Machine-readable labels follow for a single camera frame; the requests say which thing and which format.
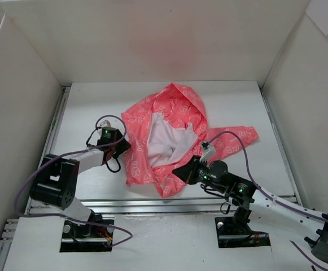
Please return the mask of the pink patterned jacket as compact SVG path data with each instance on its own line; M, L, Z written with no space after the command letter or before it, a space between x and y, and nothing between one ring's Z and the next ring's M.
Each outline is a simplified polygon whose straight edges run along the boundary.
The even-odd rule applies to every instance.
M201 143L213 140L211 161L236 154L259 135L250 126L209 128L205 105L189 86L171 83L121 114L131 148L124 154L126 184L153 184L162 198L178 194L185 183L172 170L201 156Z

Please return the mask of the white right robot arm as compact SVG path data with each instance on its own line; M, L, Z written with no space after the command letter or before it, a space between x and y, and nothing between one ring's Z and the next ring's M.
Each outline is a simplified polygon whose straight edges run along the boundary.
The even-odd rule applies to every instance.
M201 185L220 194L236 206L234 229L276 234L305 246L318 260L328 264L328 211L304 208L284 200L228 170L224 161L207 164L199 156L172 171L188 185Z

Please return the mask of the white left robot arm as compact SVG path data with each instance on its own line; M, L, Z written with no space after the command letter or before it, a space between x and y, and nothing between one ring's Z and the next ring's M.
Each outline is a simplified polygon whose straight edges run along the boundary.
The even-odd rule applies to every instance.
M97 145L89 145L83 153L65 158L47 154L33 179L29 195L33 200L57 209L60 217L70 218L76 223L76 231L89 237L94 234L96 223L102 222L102 217L76 198L78 175L102 165L112 173L119 172L120 168L112 170L108 161L118 161L119 156L130 148L131 144L118 129L105 126Z

